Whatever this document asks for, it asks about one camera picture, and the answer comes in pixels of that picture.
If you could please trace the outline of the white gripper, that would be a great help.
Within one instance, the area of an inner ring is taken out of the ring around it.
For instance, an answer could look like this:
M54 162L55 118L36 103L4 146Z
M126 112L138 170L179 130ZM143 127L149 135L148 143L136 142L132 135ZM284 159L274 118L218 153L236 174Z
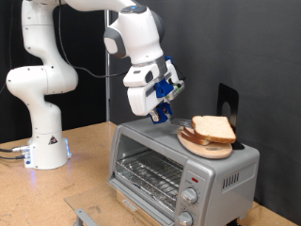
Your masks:
M171 60L164 64L164 73L160 73L159 66L152 63L143 67L132 66L126 74L126 87L129 103L136 116L150 117L153 123L160 120L154 110L162 102L171 101L180 94L180 79Z

